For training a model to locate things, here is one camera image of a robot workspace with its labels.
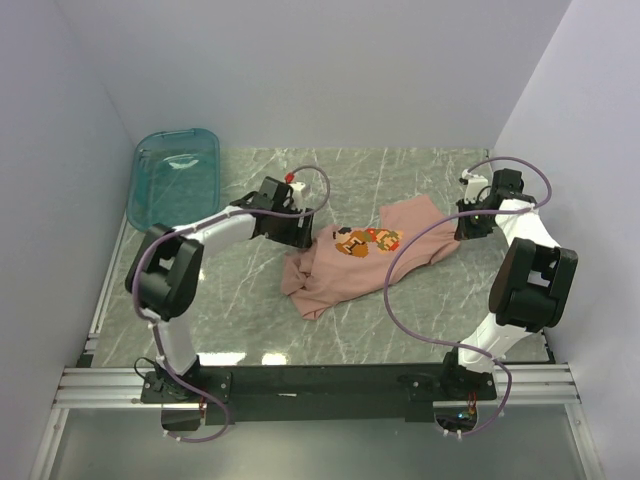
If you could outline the pink printed t shirt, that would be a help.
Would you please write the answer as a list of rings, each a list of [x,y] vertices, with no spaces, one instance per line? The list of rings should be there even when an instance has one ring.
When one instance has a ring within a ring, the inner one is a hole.
[[[312,246],[285,256],[281,292],[302,318],[380,290],[390,264],[420,231],[444,218],[426,195],[379,210],[377,227],[329,225]]]

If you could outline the teal plastic bin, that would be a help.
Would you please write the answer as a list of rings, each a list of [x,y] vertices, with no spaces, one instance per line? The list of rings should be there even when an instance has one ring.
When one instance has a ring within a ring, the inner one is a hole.
[[[146,136],[133,156],[126,215],[138,231],[174,227],[219,210],[220,146],[202,128]]]

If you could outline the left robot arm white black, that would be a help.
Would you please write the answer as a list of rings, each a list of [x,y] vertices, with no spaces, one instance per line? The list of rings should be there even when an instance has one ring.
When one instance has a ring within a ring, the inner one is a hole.
[[[283,181],[263,180],[257,191],[188,225],[150,227],[125,280],[134,311],[154,337],[157,362],[171,371],[164,389],[176,401],[193,399],[200,388],[199,363],[185,313],[195,299],[208,254],[256,237],[298,249],[311,246],[314,211],[304,206],[309,186],[289,173]]]

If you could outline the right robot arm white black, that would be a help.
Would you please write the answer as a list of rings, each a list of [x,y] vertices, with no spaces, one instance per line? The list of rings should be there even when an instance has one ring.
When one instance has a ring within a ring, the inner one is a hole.
[[[560,246],[544,226],[534,197],[524,193],[519,171],[501,169],[491,180],[467,170],[457,202],[464,216],[454,238],[484,238],[499,229],[508,244],[488,299],[489,313],[463,343],[445,355],[439,387],[452,399],[492,387],[494,358],[520,340],[556,326],[578,265],[575,251]]]

